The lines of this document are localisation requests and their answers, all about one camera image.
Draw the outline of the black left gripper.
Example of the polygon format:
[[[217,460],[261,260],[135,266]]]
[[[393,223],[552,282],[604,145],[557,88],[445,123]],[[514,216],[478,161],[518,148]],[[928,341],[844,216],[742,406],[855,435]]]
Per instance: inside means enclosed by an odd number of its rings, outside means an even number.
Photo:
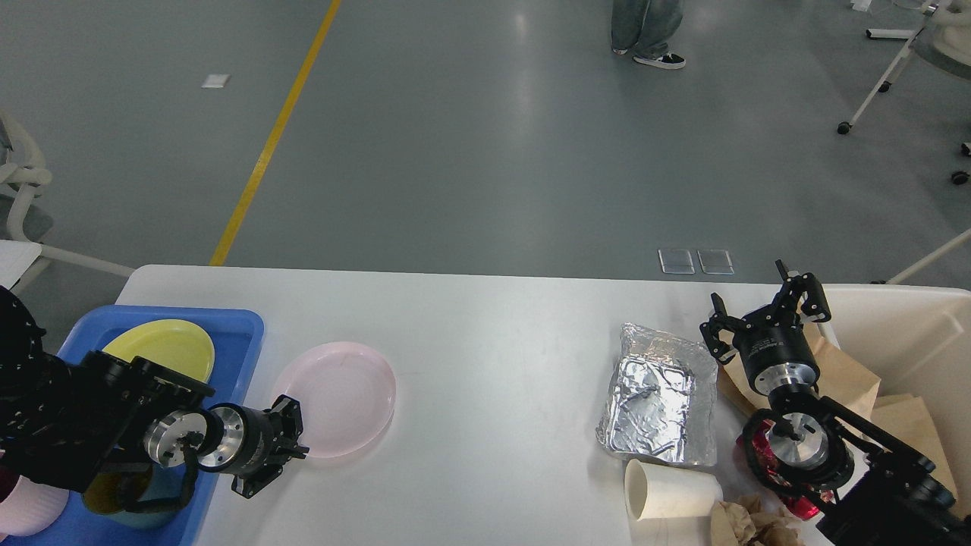
[[[304,460],[309,453],[300,443],[300,402],[289,395],[278,395],[270,409],[221,403],[204,415],[207,429],[199,466],[205,472],[234,475],[231,490],[246,500],[281,476],[284,466],[273,462]]]

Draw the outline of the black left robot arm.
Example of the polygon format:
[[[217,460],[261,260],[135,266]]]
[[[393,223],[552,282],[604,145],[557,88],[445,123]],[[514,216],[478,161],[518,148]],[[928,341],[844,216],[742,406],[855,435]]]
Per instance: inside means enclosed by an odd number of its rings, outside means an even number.
[[[2,464],[35,483],[101,488],[121,512],[178,512],[201,473],[226,474],[250,498],[305,459],[300,402],[264,410],[222,402],[158,359],[90,350],[78,364],[47,353],[44,328],[2,290]]]

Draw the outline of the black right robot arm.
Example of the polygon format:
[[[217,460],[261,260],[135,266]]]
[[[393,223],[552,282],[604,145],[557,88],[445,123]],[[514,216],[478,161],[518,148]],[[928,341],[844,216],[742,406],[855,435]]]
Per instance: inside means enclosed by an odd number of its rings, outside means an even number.
[[[821,369],[804,333],[831,313],[822,283],[775,263],[780,289],[743,317],[712,293],[700,332],[718,363],[739,357],[748,385],[768,401],[743,425],[746,466],[778,497],[821,513],[818,531],[835,545],[967,545],[969,518],[933,477],[935,463],[880,426],[819,393]]]

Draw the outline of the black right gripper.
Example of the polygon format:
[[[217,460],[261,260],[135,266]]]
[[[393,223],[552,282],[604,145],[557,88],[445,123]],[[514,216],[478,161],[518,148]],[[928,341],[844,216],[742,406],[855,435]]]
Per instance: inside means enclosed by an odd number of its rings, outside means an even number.
[[[812,387],[818,383],[819,366],[801,325],[831,321],[830,306],[822,283],[811,272],[800,273],[778,259],[781,289],[768,305],[766,319],[772,324],[748,328],[744,318],[729,315],[721,295],[711,293],[713,312],[699,330],[708,352],[720,366],[741,357],[749,386],[768,395],[783,386]],[[721,337],[734,334],[734,346]]]

